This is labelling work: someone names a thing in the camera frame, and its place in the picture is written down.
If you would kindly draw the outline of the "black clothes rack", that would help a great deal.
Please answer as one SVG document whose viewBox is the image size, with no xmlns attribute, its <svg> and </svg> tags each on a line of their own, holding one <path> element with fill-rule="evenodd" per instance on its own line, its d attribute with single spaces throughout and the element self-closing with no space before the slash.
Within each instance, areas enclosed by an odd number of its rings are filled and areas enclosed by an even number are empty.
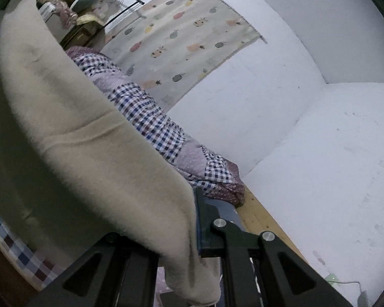
<svg viewBox="0 0 384 307">
<path fill-rule="evenodd" d="M 93 12 L 103 23 L 102 30 L 109 32 L 144 5 L 142 0 L 99 0 L 93 6 Z"/>
</svg>

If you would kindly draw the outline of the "khaki beige garment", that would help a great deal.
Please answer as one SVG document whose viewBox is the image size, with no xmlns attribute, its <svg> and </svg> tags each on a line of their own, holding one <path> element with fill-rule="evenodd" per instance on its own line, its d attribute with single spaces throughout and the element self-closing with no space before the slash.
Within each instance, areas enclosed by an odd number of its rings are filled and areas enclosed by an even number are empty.
<svg viewBox="0 0 384 307">
<path fill-rule="evenodd" d="M 181 298 L 220 298 L 193 189 L 67 56 L 35 0 L 11 0 L 0 25 L 0 215 L 60 267 L 119 232 L 159 254 Z"/>
</svg>

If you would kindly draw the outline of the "plaid checkered bed sheet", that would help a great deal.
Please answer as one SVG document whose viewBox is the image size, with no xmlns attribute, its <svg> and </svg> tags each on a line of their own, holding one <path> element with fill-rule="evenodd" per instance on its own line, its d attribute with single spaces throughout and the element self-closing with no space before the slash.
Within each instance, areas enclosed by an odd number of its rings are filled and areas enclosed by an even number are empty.
<svg viewBox="0 0 384 307">
<path fill-rule="evenodd" d="M 0 217 L 0 253 L 5 258 L 5 265 L 14 270 L 21 283 L 16 287 L 26 293 L 32 288 L 38 292 L 51 284 L 64 268 L 50 262 L 45 256 L 28 247 L 13 234 Z"/>
</svg>

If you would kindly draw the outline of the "plaid folded quilt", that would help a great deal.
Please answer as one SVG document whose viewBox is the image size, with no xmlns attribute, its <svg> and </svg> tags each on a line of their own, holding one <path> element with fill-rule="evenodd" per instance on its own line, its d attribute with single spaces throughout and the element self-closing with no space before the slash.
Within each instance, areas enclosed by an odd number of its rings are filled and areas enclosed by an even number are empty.
<svg viewBox="0 0 384 307">
<path fill-rule="evenodd" d="M 66 54 L 193 188 L 235 207 L 244 204 L 245 187 L 235 163 L 188 135 L 106 55 L 88 47 L 70 47 Z"/>
</svg>

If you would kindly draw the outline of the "cardboard boxes pile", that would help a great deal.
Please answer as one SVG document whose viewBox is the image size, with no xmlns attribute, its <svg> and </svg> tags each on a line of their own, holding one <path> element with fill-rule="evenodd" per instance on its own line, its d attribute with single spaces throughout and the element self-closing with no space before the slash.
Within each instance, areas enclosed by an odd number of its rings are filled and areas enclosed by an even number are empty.
<svg viewBox="0 0 384 307">
<path fill-rule="evenodd" d="M 38 0 L 37 6 L 48 29 L 64 48 L 86 46 L 104 28 L 95 14 L 100 0 Z"/>
</svg>

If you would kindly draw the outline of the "pineapple print curtain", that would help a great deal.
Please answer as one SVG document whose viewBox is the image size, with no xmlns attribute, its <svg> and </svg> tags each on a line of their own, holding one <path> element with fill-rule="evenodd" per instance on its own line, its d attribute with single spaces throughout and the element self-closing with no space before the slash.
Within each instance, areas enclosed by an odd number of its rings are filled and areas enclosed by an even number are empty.
<svg viewBox="0 0 384 307">
<path fill-rule="evenodd" d="M 169 111 L 213 70 L 261 38 L 223 0 L 152 0 L 109 30 L 102 52 Z"/>
</svg>

